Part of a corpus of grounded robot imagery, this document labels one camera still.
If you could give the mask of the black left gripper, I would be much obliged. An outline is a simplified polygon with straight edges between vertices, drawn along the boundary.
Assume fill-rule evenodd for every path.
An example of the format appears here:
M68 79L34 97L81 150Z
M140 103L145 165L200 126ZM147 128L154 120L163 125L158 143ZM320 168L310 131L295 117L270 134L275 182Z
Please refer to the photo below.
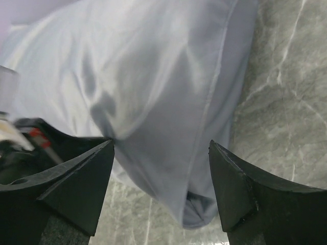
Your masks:
M10 122L1 117L1 183L18 179L74 159L104 143L105 137L67 135L41 118Z

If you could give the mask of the grey pillowcase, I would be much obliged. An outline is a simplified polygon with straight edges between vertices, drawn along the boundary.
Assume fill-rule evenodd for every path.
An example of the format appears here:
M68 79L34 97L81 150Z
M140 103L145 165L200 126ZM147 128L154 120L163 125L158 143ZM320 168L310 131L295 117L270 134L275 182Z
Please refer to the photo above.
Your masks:
M112 174L185 229L218 212L211 141L228 146L257 1L1 1L11 120L115 141Z

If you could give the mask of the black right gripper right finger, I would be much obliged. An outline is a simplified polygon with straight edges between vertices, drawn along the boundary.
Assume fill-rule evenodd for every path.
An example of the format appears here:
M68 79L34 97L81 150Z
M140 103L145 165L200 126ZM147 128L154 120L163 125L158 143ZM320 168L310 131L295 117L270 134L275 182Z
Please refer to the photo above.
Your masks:
M326 244L326 190L273 175L214 141L209 164L230 244Z

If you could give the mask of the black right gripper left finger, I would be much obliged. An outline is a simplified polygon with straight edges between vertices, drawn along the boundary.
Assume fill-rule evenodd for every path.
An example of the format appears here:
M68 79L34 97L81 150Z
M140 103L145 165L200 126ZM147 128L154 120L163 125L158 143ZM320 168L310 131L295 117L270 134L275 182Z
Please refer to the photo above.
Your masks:
M88 244L114 157L108 140L37 174L1 181L1 244Z

